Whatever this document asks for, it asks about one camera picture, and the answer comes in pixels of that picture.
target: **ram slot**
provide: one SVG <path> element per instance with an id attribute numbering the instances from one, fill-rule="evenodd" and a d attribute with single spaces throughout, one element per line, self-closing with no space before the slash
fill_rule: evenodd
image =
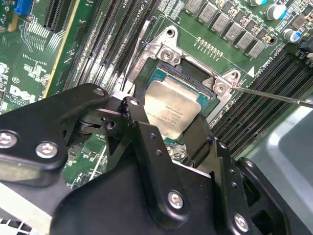
<path id="1" fill-rule="evenodd" d="M 92 51 L 92 63 L 90 64 L 89 68 L 85 70 L 80 84 L 83 84 L 85 82 L 95 82 L 95 72 L 98 71 L 101 60 L 107 57 L 109 50 L 111 49 L 112 44 L 121 29 L 121 26 L 129 12 L 132 3 L 133 1 L 131 0 L 120 0 L 115 4 L 106 22 L 106 26 L 102 30 L 102 33 L 97 40 L 97 44 Z"/>
<path id="2" fill-rule="evenodd" d="M 95 6 L 94 17 L 87 27 L 89 30 L 82 40 L 81 47 L 75 55 L 74 63 L 63 90 L 76 87 L 88 63 L 92 49 L 109 14 L 114 0 L 99 1 Z"/>
<path id="3" fill-rule="evenodd" d="M 132 10 L 131 17 L 124 25 L 116 40 L 116 44 L 113 46 L 112 51 L 109 52 L 110 55 L 108 56 L 107 64 L 110 65 L 110 69 L 106 70 L 104 74 L 100 74 L 97 78 L 97 84 L 102 84 L 102 86 L 104 86 L 103 78 L 110 78 L 109 81 L 105 83 L 105 89 L 109 93 L 113 91 L 118 81 L 118 76 L 115 76 L 116 66 L 129 48 L 141 23 L 146 19 L 146 14 L 149 12 L 152 2 L 153 0 L 142 0 L 138 2 L 139 4 L 136 4 Z"/>
<path id="4" fill-rule="evenodd" d="M 313 85 L 313 71 L 287 50 L 274 59 L 250 86 L 254 90 L 300 98 Z M 252 94 L 242 94 L 213 128 L 233 157 L 262 137 L 291 105 Z"/>

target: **black plastic mounting arm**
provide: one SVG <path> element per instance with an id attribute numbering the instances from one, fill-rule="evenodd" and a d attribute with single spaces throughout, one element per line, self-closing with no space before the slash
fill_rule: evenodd
<path id="1" fill-rule="evenodd" d="M 54 183 L 67 161 L 77 120 L 104 107 L 108 93 L 85 84 L 0 116 L 0 180 L 30 186 Z"/>

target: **electronic component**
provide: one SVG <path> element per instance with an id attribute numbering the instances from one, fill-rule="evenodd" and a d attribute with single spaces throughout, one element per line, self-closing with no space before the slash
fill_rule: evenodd
<path id="1" fill-rule="evenodd" d="M 308 4 L 307 7 L 302 11 L 302 14 L 308 16 L 312 10 L 313 6 L 311 4 Z"/>
<path id="2" fill-rule="evenodd" d="M 246 27 L 246 26 L 249 24 L 249 22 L 250 22 L 249 19 L 243 18 L 243 20 L 242 20 L 242 26 L 243 26 L 243 27 Z"/>
<path id="3" fill-rule="evenodd" d="M 63 29 L 72 1 L 73 0 L 50 0 L 50 5 L 45 16 L 44 27 L 52 32 L 60 32 Z"/>
<path id="4" fill-rule="evenodd" d="M 261 31 L 257 34 L 256 38 L 262 41 L 265 35 L 268 34 L 268 31 L 264 28 L 261 29 Z"/>
<path id="5" fill-rule="evenodd" d="M 29 15 L 32 5 L 33 0 L 18 0 L 14 11 L 18 15 Z"/>
<path id="6" fill-rule="evenodd" d="M 258 35 L 260 33 L 260 31 L 261 31 L 261 29 L 258 28 L 258 27 L 254 27 L 253 30 L 252 30 L 254 35 Z"/>
<path id="7" fill-rule="evenodd" d="M 60 72 L 60 76 L 58 78 L 58 82 L 62 82 L 62 81 L 66 81 L 68 75 L 70 72 L 70 67 L 66 68 L 65 70 L 63 70 L 62 72 Z"/>
<path id="8" fill-rule="evenodd" d="M 76 154 L 75 153 L 68 153 L 68 161 L 73 162 L 76 159 Z"/>
<path id="9" fill-rule="evenodd" d="M 297 17 L 294 18 L 294 20 L 292 21 L 291 25 L 295 28 L 295 29 L 299 29 L 301 28 L 301 26 L 306 22 L 305 18 L 302 15 L 298 15 Z"/>
<path id="10" fill-rule="evenodd" d="M 231 42 L 235 40 L 235 38 L 239 35 L 241 32 L 242 28 L 240 25 L 233 23 L 233 25 L 229 28 L 227 33 L 225 34 L 225 38 Z"/>
<path id="11" fill-rule="evenodd" d="M 241 39 L 236 43 L 236 46 L 239 47 L 242 50 L 245 50 L 248 45 L 252 42 L 253 36 L 251 33 L 246 32 Z"/>
<path id="12" fill-rule="evenodd" d="M 249 32 L 252 32 L 252 29 L 257 25 L 257 23 L 254 20 L 251 20 L 247 26 L 246 26 L 246 30 Z"/>
<path id="13" fill-rule="evenodd" d="M 228 22 L 229 18 L 226 15 L 221 14 L 212 25 L 212 30 L 221 33 Z"/>
<path id="14" fill-rule="evenodd" d="M 249 0 L 251 6 L 261 6 L 267 3 L 268 0 Z"/>
<path id="15" fill-rule="evenodd" d="M 285 5 L 270 5 L 265 12 L 266 18 L 269 20 L 281 20 L 287 13 L 287 7 Z"/>
<path id="16" fill-rule="evenodd" d="M 241 19 L 242 19 L 244 16 L 245 16 L 245 13 L 244 13 L 242 10 L 240 10 L 240 11 L 238 11 L 238 13 L 236 14 L 236 16 L 234 17 L 234 21 L 239 24 L 240 21 L 241 21 Z"/>
<path id="17" fill-rule="evenodd" d="M 91 158 L 95 158 L 95 157 L 96 157 L 96 153 L 95 153 L 95 152 L 90 152 L 90 153 L 89 153 L 89 156 L 90 156 Z"/>
<path id="18" fill-rule="evenodd" d="M 83 150 L 83 145 L 81 144 L 74 145 L 72 148 L 70 148 L 70 151 L 76 155 L 80 154 L 82 150 Z"/>
<path id="19" fill-rule="evenodd" d="M 238 14 L 238 11 L 236 9 L 231 9 L 229 14 L 232 18 L 234 18 Z"/>
<path id="20" fill-rule="evenodd" d="M 8 26 L 9 32 L 14 32 L 16 30 L 17 25 L 18 25 L 18 21 L 19 21 L 19 15 L 17 13 L 13 13 L 12 21 Z"/>
<path id="21" fill-rule="evenodd" d="M 209 23 L 211 19 L 213 18 L 213 16 L 215 15 L 216 11 L 217 11 L 217 8 L 211 5 L 210 3 L 208 3 L 203 9 L 203 11 L 201 11 L 201 13 L 199 14 L 198 16 L 199 21 L 204 24 Z"/>
<path id="22" fill-rule="evenodd" d="M 0 91 L 0 99 L 3 99 L 5 95 L 5 91 Z"/>
<path id="23" fill-rule="evenodd" d="M 223 6 L 222 11 L 227 14 L 233 6 L 234 4 L 231 1 L 227 1 Z"/>
<path id="24" fill-rule="evenodd" d="M 149 122 L 172 140 L 181 135 L 210 99 L 161 68 L 156 68 L 147 85 L 145 111 Z"/>
<path id="25" fill-rule="evenodd" d="M 282 37 L 290 43 L 297 43 L 301 38 L 301 33 L 288 28 L 284 30 Z"/>
<path id="26" fill-rule="evenodd" d="M 225 4 L 225 0 L 217 0 L 216 4 L 219 8 L 222 8 Z"/>
<path id="27" fill-rule="evenodd" d="M 264 48 L 265 48 L 264 43 L 257 41 L 256 44 L 249 50 L 248 55 L 256 59 Z"/>
<path id="28" fill-rule="evenodd" d="M 193 15 L 200 7 L 202 0 L 188 0 L 185 4 L 184 9 L 191 15 Z"/>
<path id="29" fill-rule="evenodd" d="M 76 30 L 76 34 L 75 34 L 75 41 L 80 43 L 83 36 L 84 36 L 84 33 L 85 33 L 85 30 L 86 30 L 86 26 L 83 25 L 83 26 L 80 26 L 77 30 Z"/>

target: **metal rivet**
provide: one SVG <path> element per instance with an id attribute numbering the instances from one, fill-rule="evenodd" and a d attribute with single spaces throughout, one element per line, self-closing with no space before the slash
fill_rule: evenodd
<path id="1" fill-rule="evenodd" d="M 58 153 L 58 147 L 53 143 L 40 143 L 36 147 L 36 154 L 41 158 L 53 158 Z"/>
<path id="2" fill-rule="evenodd" d="M 223 142 L 220 142 L 220 146 L 221 146 L 222 148 L 227 148 L 227 146 L 226 146 Z"/>
<path id="3" fill-rule="evenodd" d="M 179 63 L 179 58 L 175 58 L 175 59 L 174 59 L 174 63 L 175 63 L 175 64 L 178 64 L 178 63 Z"/>
<path id="4" fill-rule="evenodd" d="M 247 224 L 246 220 L 241 215 L 235 214 L 234 219 L 235 219 L 235 223 L 236 223 L 237 227 L 241 231 L 248 232 L 248 230 L 249 230 L 248 224 Z"/>
<path id="5" fill-rule="evenodd" d="M 139 105 L 139 102 L 137 100 L 135 100 L 135 99 L 131 99 L 131 103 L 133 105 Z"/>
<path id="6" fill-rule="evenodd" d="M 171 206 L 175 209 L 180 209 L 184 205 L 184 201 L 182 197 L 176 192 L 169 192 L 168 194 L 168 201 L 170 202 Z"/>
<path id="7" fill-rule="evenodd" d="M 245 163 L 250 167 L 252 168 L 253 167 L 253 164 L 252 162 L 250 162 L 249 160 L 245 160 Z"/>
<path id="8" fill-rule="evenodd" d="M 18 142 L 18 138 L 10 132 L 0 132 L 0 148 L 13 147 Z"/>
<path id="9" fill-rule="evenodd" d="M 94 89 L 93 92 L 95 92 L 97 95 L 102 95 L 102 96 L 104 95 L 103 90 L 100 88 Z"/>

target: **gray metal panel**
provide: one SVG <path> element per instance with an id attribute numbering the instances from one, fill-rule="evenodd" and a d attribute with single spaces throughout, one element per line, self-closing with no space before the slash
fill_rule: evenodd
<path id="1" fill-rule="evenodd" d="M 300 107 L 248 155 L 313 232 L 313 112 Z"/>

